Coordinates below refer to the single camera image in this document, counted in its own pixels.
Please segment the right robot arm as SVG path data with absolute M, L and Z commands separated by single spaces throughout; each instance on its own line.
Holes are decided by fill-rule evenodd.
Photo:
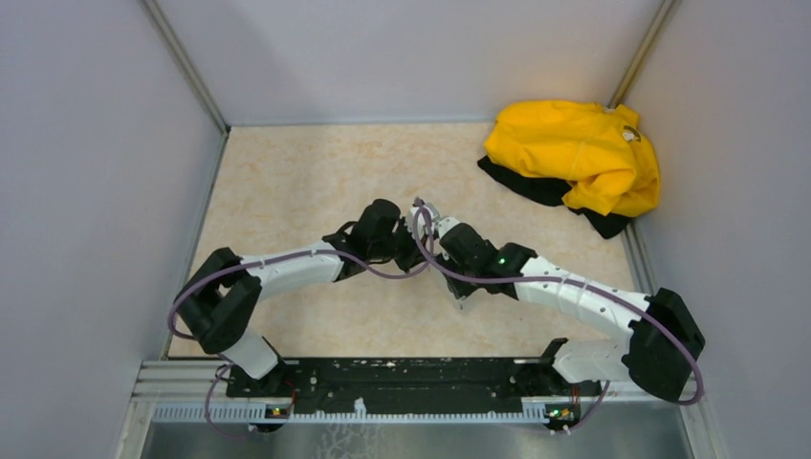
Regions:
M 611 288 L 571 273 L 516 243 L 498 248 L 471 225 L 447 217 L 432 230 L 437 266 L 454 295 L 478 289 L 549 307 L 601 333 L 602 340 L 556 339 L 538 380 L 551 394 L 573 383 L 633 382 L 666 402 L 698 403 L 706 387 L 698 366 L 706 340 L 683 298 Z

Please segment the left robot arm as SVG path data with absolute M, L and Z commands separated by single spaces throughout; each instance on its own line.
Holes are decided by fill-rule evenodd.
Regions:
M 423 251 L 432 247 L 432 219 L 422 201 L 402 214 L 394 203 L 376 199 L 357 220 L 300 249 L 266 255 L 218 249 L 177 294 L 169 330 L 240 368 L 252 387 L 273 396 L 284 388 L 287 371 L 278 352 L 249 326 L 256 306 L 274 295 L 360 273 L 385 277 L 379 268 L 390 262 L 400 269 L 397 279 L 410 278 L 427 267 Z

